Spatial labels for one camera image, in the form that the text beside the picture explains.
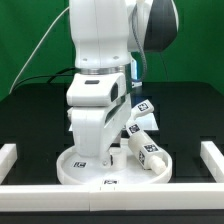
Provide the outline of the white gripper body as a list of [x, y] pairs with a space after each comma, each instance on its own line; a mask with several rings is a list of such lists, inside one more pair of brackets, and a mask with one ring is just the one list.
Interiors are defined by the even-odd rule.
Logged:
[[115, 100], [108, 107], [73, 108], [71, 124], [78, 154], [83, 157], [106, 157], [130, 113], [130, 95]]

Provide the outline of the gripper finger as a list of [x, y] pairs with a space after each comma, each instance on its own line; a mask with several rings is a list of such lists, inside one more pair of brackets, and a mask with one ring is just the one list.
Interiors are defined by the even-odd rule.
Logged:
[[112, 157], [109, 151], [103, 152], [101, 155], [101, 163], [104, 167], [112, 166]]

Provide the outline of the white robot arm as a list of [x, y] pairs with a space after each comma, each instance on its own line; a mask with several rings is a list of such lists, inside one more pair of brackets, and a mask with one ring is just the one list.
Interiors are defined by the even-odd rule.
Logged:
[[179, 19], [173, 0], [70, 0], [76, 49], [67, 91], [75, 149], [103, 167], [109, 147], [131, 113], [131, 54], [161, 52], [175, 39]]

